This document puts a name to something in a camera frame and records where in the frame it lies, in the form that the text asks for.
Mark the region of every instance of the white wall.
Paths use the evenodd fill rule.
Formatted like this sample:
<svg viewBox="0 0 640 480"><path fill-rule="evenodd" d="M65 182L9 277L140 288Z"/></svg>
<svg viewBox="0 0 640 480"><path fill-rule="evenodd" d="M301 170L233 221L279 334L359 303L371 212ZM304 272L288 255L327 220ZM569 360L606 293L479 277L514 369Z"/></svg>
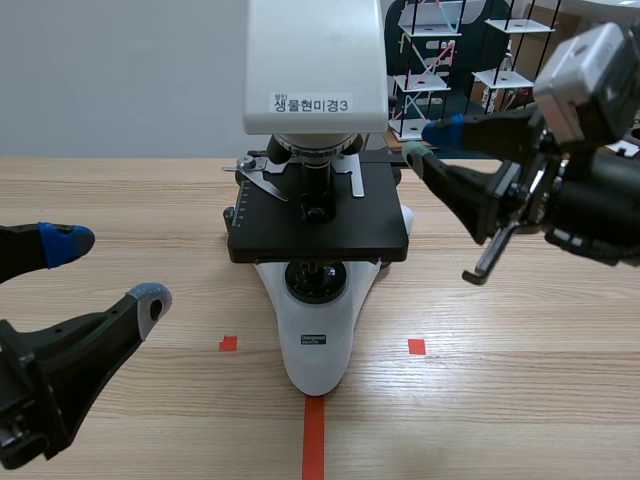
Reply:
<svg viewBox="0 0 640 480"><path fill-rule="evenodd" d="M0 0L0 155L263 148L242 133L245 23L246 0Z"/></svg>

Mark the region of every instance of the microscope base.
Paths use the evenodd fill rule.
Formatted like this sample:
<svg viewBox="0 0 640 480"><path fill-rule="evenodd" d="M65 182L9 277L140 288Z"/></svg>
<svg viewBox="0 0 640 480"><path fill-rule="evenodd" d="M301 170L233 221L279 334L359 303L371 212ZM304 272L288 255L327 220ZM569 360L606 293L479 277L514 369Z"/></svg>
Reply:
<svg viewBox="0 0 640 480"><path fill-rule="evenodd" d="M413 213L403 206L402 215L410 234ZM293 298L285 284L287 265L267 263L256 268L278 317L280 348L289 378L302 393L325 395L338 386L347 370L353 329L381 263L346 262L344 292L322 305Z"/></svg>

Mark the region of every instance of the microscope label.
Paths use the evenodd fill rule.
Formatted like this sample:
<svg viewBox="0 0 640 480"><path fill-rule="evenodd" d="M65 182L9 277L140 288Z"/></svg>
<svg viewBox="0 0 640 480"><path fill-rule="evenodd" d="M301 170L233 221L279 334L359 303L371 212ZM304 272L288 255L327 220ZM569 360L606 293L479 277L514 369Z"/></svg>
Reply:
<svg viewBox="0 0 640 480"><path fill-rule="evenodd" d="M300 342L302 345L326 345L326 335L302 335Z"/></svg>
<svg viewBox="0 0 640 480"><path fill-rule="evenodd" d="M272 93L270 113L353 113L350 93Z"/></svg>

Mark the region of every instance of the red tape marker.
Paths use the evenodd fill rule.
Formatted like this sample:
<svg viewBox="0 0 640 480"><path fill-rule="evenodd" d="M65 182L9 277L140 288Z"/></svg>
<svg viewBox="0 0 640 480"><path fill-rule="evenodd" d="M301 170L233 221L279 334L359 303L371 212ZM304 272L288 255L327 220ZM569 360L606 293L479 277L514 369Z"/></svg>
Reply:
<svg viewBox="0 0 640 480"><path fill-rule="evenodd" d="M238 350L238 337L227 337L218 344L219 352L235 352Z"/></svg>
<svg viewBox="0 0 640 480"><path fill-rule="evenodd" d="M324 397L305 400L302 480L324 480Z"/></svg>
<svg viewBox="0 0 640 480"><path fill-rule="evenodd" d="M417 338L409 339L409 354L411 355L426 355L427 347L424 340Z"/></svg>

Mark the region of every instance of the metal bracket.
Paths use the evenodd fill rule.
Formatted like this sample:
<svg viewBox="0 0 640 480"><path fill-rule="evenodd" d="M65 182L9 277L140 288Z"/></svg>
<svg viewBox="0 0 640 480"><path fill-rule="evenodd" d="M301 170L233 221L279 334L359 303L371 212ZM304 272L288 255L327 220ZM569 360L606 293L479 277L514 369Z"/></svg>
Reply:
<svg viewBox="0 0 640 480"><path fill-rule="evenodd" d="M282 193L273 183L264 179L264 172L272 175L281 175L290 163L302 163L300 159L294 159L288 163L276 165L267 157L242 157L236 160L235 167L223 167L225 172L240 173L256 187L264 190L269 195L288 202L287 196ZM351 175L351 193L354 198L364 197L364 183L362 181L362 170L360 169L360 158L358 155L348 155L345 157L335 157L331 160L331 166L337 174Z"/></svg>
<svg viewBox="0 0 640 480"><path fill-rule="evenodd" d="M339 174L351 174L351 193L354 198L364 197L364 183L362 182L362 170L360 169L360 157L348 155L331 160L334 172Z"/></svg>
<svg viewBox="0 0 640 480"><path fill-rule="evenodd" d="M282 174L287 168L287 163L282 165L276 165L272 163L266 157L243 157L236 161L235 167L224 167L222 170L225 172L237 172L244 176L247 180L253 183L256 187L264 190L269 195L288 202L287 196L282 193L273 183L264 179L264 172L271 173L273 175Z"/></svg>

